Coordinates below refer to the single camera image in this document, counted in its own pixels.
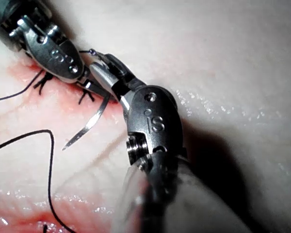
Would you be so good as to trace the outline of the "left arm needle driver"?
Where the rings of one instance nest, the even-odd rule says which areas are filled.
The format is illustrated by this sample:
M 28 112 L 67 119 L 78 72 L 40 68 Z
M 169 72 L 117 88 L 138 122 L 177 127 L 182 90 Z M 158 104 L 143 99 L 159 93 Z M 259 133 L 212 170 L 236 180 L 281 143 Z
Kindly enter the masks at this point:
M 45 71 L 65 83 L 74 83 L 84 73 L 84 62 L 60 27 L 45 14 L 16 14 L 0 22 L 12 50 L 29 55 Z

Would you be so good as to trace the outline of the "right arm needle driver jaw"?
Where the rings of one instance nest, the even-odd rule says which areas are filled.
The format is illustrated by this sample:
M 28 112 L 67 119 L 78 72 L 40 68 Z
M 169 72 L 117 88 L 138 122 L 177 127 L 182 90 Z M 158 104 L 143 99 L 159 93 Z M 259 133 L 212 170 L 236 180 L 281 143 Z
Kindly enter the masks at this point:
M 130 90 L 134 91 L 146 85 L 143 81 L 139 80 L 122 61 L 112 54 L 98 52 L 96 62 L 103 65 L 109 72 L 123 81 Z
M 123 81 L 97 62 L 93 62 L 89 66 L 89 69 L 98 83 L 121 104 L 123 112 L 127 114 L 130 109 L 127 99 L 127 94 L 130 89 L 124 84 Z

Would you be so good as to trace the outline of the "right arm needle driver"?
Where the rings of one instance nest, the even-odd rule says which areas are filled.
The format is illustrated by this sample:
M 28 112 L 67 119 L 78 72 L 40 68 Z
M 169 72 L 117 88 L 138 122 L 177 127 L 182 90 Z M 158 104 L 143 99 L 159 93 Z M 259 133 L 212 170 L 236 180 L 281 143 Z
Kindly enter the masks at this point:
M 156 152 L 187 156 L 175 98 L 165 88 L 144 85 L 124 96 L 129 163 Z

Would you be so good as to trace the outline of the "left arm needle driver jaw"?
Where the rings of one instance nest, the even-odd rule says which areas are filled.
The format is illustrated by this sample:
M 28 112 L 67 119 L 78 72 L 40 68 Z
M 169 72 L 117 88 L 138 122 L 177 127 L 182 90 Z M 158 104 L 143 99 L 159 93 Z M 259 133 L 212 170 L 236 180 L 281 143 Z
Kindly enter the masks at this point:
M 105 97 L 109 95 L 110 93 L 105 90 L 99 83 L 93 82 L 93 81 L 85 81 L 84 83 L 77 82 L 77 85 L 84 90 L 97 94 L 101 97 Z
M 88 68 L 84 69 L 83 75 L 82 75 L 82 83 L 96 83 L 96 79 L 93 76 L 93 74 L 91 73 L 91 71 Z

